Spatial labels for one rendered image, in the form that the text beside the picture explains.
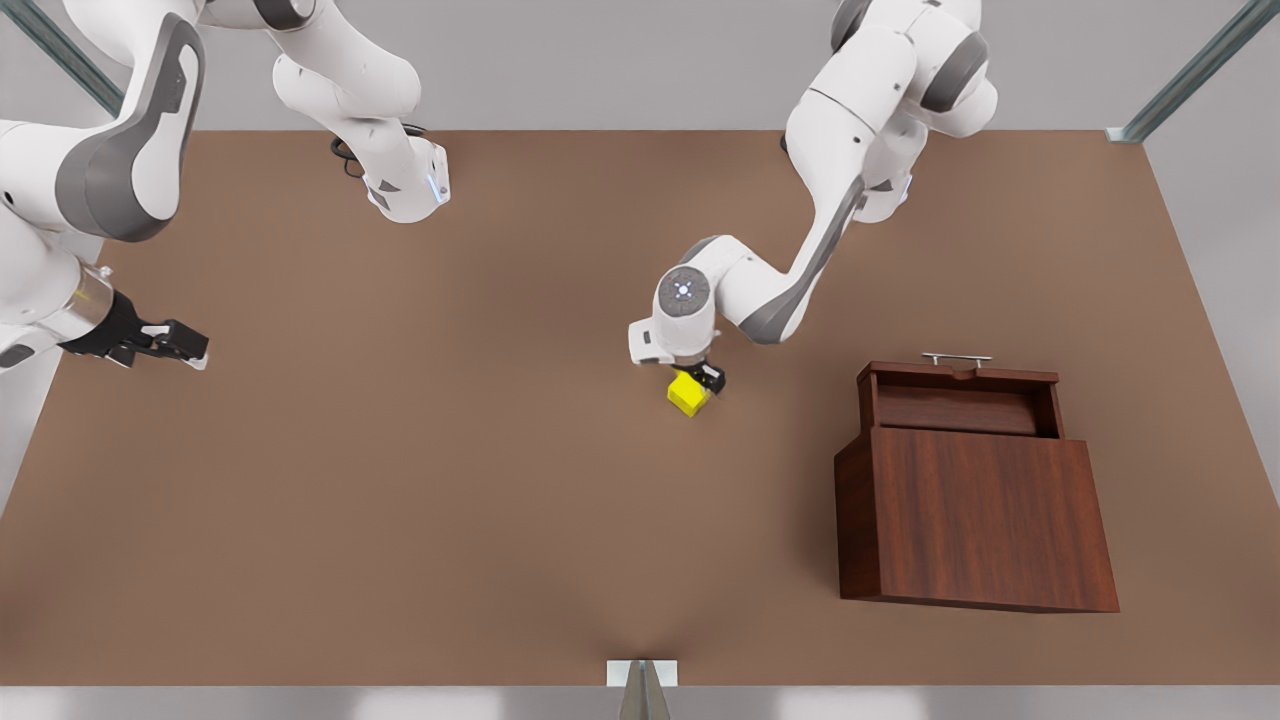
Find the silver frame post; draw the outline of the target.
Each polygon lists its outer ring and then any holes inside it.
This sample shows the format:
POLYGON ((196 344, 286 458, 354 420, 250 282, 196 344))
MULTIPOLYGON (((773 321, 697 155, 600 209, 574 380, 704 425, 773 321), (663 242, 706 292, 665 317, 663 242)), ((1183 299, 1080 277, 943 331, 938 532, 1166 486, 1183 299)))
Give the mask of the silver frame post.
POLYGON ((1143 143, 1188 99, 1280 15, 1280 0, 1247 0, 1222 28, 1125 124, 1105 131, 1111 143, 1143 143))
POLYGON ((608 660, 605 685, 622 688, 620 720, 671 720, 664 689, 678 684, 676 660, 608 660))
POLYGON ((110 117, 119 115, 124 92, 35 0, 0 0, 0 13, 6 15, 110 117))

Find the yellow square block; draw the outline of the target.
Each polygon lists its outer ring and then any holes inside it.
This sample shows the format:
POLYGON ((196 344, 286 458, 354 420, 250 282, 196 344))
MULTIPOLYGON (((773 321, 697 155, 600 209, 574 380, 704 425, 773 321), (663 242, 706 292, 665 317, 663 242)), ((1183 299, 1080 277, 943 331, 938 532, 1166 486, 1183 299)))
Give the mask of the yellow square block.
POLYGON ((677 370, 666 389, 668 401, 690 418, 695 416, 712 396, 712 389, 685 370, 677 370))

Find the dark wooden cabinet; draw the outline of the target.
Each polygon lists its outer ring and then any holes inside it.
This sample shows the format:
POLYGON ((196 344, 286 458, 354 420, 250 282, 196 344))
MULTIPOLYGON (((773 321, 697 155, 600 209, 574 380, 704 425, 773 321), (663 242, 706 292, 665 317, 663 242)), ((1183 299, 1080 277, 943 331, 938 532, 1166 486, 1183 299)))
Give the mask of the dark wooden cabinet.
POLYGON ((835 456, 846 600, 1120 609, 1087 445, 873 427, 835 456))

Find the wooden drawer with silver handle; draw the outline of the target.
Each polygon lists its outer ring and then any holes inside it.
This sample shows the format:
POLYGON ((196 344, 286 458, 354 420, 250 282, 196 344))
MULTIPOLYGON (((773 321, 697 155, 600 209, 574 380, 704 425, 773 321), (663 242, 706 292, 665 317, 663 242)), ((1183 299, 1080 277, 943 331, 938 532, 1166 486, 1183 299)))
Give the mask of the wooden drawer with silver handle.
POLYGON ((1066 437, 1053 372, 872 361, 858 377, 861 427, 1066 437))

